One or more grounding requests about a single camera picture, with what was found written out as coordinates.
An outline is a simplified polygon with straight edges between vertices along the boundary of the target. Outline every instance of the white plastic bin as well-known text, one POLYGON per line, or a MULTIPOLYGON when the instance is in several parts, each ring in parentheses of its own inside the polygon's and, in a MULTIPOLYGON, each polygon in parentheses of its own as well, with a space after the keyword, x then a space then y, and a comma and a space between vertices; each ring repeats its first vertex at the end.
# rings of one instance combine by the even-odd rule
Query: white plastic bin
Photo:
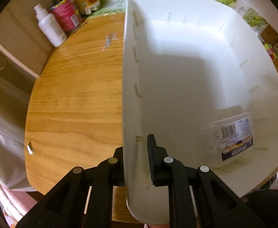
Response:
POLYGON ((152 185, 152 133, 184 165, 203 165, 199 127, 250 112, 247 165, 211 168, 238 196, 278 166, 278 74, 256 34, 213 0, 129 0, 123 55, 123 152, 127 204, 138 220, 168 223, 167 187, 152 185))

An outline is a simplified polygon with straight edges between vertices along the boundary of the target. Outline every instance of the wooden table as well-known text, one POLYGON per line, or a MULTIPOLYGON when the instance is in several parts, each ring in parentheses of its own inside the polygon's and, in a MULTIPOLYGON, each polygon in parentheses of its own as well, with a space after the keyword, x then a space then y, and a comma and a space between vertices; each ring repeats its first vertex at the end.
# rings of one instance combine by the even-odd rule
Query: wooden table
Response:
MULTIPOLYGON (((95 167, 122 146, 123 31, 124 14, 87 20, 50 53, 35 82, 25 163, 30 184, 42 194, 73 167, 95 167)), ((114 188, 113 195, 112 219, 138 222, 126 207, 124 187, 114 188)))

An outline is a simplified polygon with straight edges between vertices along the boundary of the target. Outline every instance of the bottle cap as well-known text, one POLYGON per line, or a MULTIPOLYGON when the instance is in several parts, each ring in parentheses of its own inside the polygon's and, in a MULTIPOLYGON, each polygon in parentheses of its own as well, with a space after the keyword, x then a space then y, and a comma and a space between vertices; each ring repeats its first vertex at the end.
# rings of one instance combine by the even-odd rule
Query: bottle cap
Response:
POLYGON ((38 4, 34 7, 34 10, 36 11, 36 18, 40 21, 44 19, 48 15, 47 9, 43 8, 41 4, 38 4))

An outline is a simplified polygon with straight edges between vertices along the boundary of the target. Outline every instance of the white bottle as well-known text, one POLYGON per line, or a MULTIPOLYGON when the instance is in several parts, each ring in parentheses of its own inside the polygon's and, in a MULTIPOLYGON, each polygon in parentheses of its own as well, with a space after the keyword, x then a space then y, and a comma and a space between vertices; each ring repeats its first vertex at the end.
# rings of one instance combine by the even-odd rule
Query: white bottle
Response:
POLYGON ((48 13, 40 4, 34 7, 38 26, 48 38, 54 47, 60 46, 67 39, 66 33, 63 31, 53 14, 48 13))

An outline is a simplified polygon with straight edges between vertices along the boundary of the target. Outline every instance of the clear plastic container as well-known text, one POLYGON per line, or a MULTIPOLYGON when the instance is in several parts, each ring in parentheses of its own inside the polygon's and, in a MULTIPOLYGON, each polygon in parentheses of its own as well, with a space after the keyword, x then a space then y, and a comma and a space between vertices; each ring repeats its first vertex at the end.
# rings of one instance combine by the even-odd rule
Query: clear plastic container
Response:
POLYGON ((208 166, 224 166, 254 148, 253 119, 249 112, 204 124, 200 132, 208 166))

